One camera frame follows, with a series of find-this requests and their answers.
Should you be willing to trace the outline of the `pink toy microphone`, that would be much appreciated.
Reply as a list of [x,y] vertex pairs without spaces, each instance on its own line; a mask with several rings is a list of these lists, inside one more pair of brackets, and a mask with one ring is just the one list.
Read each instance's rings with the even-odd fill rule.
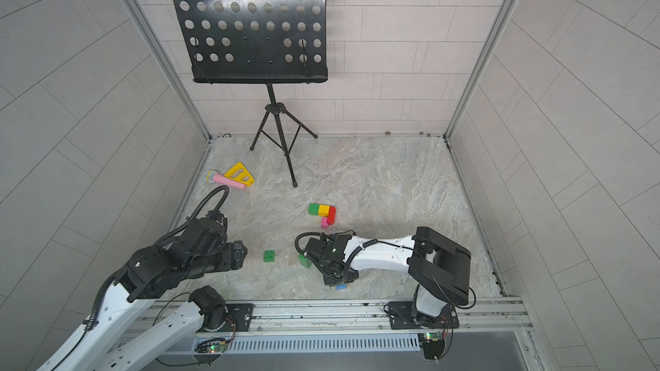
[[218,185],[227,186],[227,187],[234,187],[241,190],[244,190],[248,187],[242,182],[232,180],[223,175],[220,175],[220,173],[218,173],[216,170],[209,170],[208,172],[206,172],[205,179],[210,183],[216,183]]

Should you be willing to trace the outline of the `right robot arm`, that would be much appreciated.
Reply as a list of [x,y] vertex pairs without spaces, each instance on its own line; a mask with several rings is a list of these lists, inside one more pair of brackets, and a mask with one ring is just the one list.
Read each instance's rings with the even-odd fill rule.
[[476,304],[469,286],[471,252],[428,227],[386,240],[362,238],[352,230],[331,235],[307,232],[298,235],[294,245],[328,286],[352,283],[365,270],[406,273],[417,283],[411,306],[404,309],[389,303],[385,313],[413,328],[456,329],[457,309],[469,310]]

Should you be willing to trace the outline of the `circuit board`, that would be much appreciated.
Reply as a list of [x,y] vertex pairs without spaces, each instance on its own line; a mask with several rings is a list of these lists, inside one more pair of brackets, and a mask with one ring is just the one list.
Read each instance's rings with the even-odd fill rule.
[[221,355],[228,349],[231,341],[225,338],[212,338],[203,341],[195,348],[195,353],[199,355]]
[[441,333],[420,333],[419,346],[426,361],[439,361],[445,353],[445,338]]

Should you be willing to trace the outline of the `aluminium mounting rail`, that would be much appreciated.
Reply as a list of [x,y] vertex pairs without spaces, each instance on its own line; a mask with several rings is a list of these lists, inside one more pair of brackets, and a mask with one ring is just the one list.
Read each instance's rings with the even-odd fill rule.
[[532,321],[521,299],[514,297],[479,300],[469,310],[455,309],[431,326],[417,325],[397,316],[395,302],[385,300],[259,300],[230,301],[228,305],[253,306],[247,326],[238,337],[280,335],[340,335],[375,333],[451,333],[458,331],[531,331]]

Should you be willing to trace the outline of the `green lego brick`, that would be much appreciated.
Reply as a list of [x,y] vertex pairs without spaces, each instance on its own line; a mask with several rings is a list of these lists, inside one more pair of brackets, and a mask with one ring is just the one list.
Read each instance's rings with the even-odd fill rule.
[[276,252],[274,250],[266,250],[263,255],[265,263],[273,263],[275,261]]
[[311,268],[311,266],[312,266],[312,262],[311,262],[309,259],[307,259],[307,258],[306,258],[304,255],[302,255],[302,254],[299,254],[299,256],[298,256],[298,261],[299,261],[299,263],[300,263],[303,267],[305,267],[306,269],[309,269],[309,268]]
[[319,204],[310,204],[309,209],[308,209],[308,213],[311,216],[318,216],[319,215],[319,209],[320,209]]

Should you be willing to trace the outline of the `yellow lego brick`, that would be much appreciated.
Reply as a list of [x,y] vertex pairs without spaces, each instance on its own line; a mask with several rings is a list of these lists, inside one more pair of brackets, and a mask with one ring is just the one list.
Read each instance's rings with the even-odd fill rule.
[[318,209],[318,215],[321,217],[328,217],[330,213],[330,206],[326,204],[320,204]]

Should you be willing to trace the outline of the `left circuit board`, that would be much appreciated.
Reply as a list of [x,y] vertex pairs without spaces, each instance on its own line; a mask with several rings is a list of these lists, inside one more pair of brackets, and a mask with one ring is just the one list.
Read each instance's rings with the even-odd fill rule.
[[195,348],[195,353],[199,355],[221,355],[228,349],[231,341],[225,338],[212,338],[203,341]]

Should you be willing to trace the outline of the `yellow triangle toy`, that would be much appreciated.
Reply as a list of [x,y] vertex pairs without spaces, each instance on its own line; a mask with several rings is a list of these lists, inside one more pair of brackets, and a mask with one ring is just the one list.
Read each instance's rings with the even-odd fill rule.
[[251,175],[249,170],[245,167],[242,162],[238,162],[232,168],[230,168],[226,173],[223,174],[225,178],[230,180],[240,182],[246,187],[250,187],[254,184],[254,177]]

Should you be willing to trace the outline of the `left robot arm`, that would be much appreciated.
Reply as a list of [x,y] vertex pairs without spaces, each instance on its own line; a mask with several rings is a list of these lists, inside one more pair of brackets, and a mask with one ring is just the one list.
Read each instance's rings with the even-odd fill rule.
[[229,193],[226,185],[216,187],[185,223],[132,254],[104,281],[89,316],[41,369],[140,370],[196,331],[228,326],[236,333],[238,324],[225,299],[204,286],[137,338],[115,345],[142,313],[180,283],[242,268],[247,247],[228,240],[227,219],[220,211]]

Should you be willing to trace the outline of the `right circuit board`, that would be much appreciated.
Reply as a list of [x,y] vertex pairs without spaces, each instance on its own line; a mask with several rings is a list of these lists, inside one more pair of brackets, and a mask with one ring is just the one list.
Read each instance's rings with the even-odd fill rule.
[[445,338],[441,333],[420,333],[419,346],[426,361],[439,361],[445,353]]

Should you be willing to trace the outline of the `red lego brick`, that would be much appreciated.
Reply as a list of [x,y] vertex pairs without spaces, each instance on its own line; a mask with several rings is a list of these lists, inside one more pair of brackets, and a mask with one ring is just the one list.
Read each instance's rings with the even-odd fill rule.
[[329,207],[328,216],[327,216],[329,226],[332,226],[332,225],[335,224],[336,212],[337,211],[336,211],[336,208],[334,206]]

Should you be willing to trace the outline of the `black perforated music stand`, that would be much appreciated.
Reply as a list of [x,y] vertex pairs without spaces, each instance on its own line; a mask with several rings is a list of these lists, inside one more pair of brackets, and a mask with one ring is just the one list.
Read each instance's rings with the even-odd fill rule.
[[324,83],[327,67],[327,0],[173,0],[194,82],[260,84],[273,119],[274,144],[286,158],[294,146],[282,117],[314,132],[277,101],[277,84]]

